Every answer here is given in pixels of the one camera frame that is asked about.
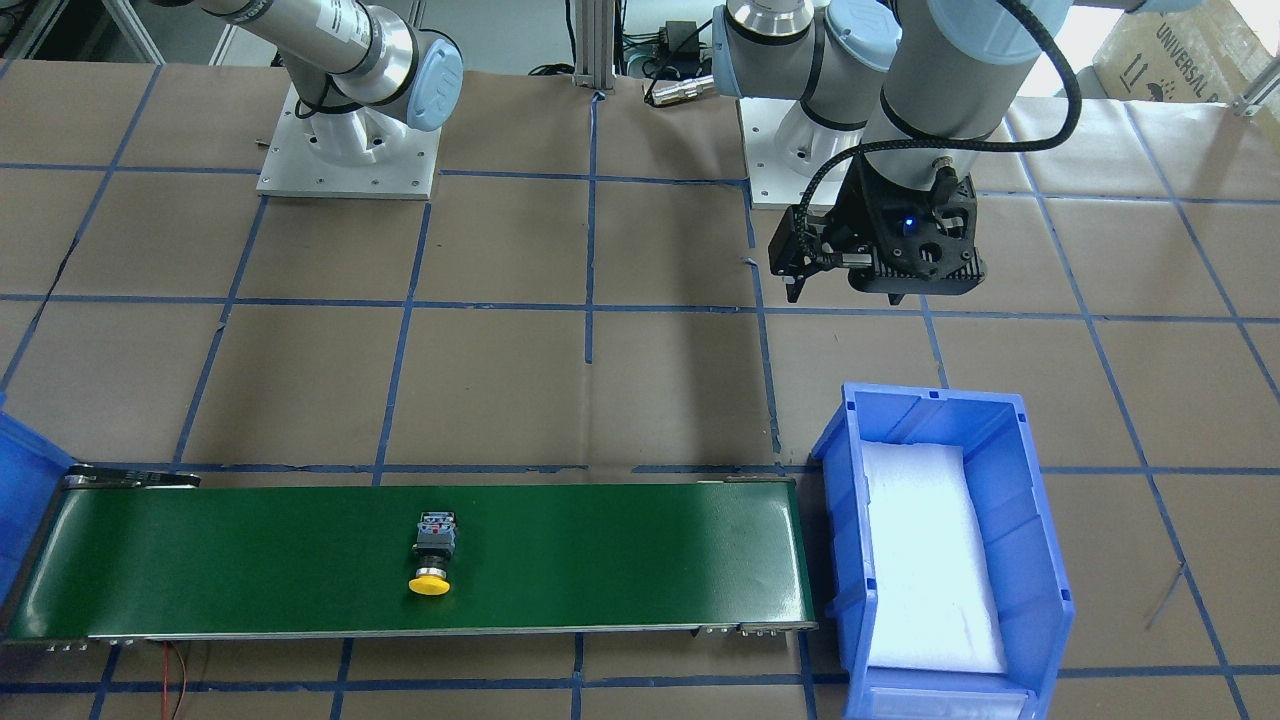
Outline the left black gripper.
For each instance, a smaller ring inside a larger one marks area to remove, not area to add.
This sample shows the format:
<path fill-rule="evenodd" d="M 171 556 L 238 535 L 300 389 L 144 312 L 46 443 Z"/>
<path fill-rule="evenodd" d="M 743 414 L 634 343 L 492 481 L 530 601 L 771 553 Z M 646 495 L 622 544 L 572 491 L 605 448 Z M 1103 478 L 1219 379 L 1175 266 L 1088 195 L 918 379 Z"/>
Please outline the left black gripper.
<path fill-rule="evenodd" d="M 783 279 L 788 304 L 808 278 L 846 270 L 855 291 L 883 293 L 897 307 L 908 295 L 959 296 L 982 284 L 987 266 L 975 236 L 977 195 L 950 156 L 934 160 L 924 190 L 896 184 L 854 158 L 826 214 L 785 209 L 769 268 Z"/>

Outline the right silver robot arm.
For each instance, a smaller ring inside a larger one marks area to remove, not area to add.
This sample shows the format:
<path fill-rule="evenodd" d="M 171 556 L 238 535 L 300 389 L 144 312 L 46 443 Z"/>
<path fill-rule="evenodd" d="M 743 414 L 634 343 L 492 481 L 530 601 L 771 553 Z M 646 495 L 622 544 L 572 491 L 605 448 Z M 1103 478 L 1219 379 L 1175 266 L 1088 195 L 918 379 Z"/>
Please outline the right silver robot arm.
<path fill-rule="evenodd" d="M 416 29 L 396 12 L 361 1 L 200 1 L 209 15 L 273 44 L 282 58 L 323 77 L 311 106 L 370 108 L 417 131 L 453 113 L 465 63 L 453 40 Z"/>

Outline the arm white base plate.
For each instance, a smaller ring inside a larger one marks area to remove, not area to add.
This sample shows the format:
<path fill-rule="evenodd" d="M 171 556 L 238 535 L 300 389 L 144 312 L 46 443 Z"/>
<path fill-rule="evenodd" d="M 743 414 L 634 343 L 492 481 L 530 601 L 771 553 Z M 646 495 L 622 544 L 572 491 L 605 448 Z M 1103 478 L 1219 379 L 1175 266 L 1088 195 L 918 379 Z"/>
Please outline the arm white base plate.
<path fill-rule="evenodd" d="M 367 108 L 303 119 L 294 88 L 285 96 L 256 184 L 289 199 L 429 200 L 439 129 L 422 132 Z"/>
<path fill-rule="evenodd" d="M 783 210 L 799 202 L 823 163 L 861 138 L 861 129 L 814 122 L 797 100 L 744 97 L 739 110 L 755 209 Z"/>

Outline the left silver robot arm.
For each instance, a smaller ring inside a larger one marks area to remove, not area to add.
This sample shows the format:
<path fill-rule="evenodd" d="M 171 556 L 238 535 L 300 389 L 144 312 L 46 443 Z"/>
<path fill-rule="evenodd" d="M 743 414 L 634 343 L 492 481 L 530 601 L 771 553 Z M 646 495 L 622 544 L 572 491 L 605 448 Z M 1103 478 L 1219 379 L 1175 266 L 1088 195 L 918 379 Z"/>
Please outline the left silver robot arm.
<path fill-rule="evenodd" d="M 972 178 L 980 154 L 1043 152 L 1076 131 L 1083 95 L 1057 45 L 1068 1 L 727 1 L 710 18 L 713 78 L 730 97 L 790 100 L 858 140 L 806 152 L 805 186 L 768 246 L 796 304 L 845 272 L 861 293 L 959 296 L 986 281 Z M 992 133 L 1039 58 L 1066 109 L 1039 138 Z"/>

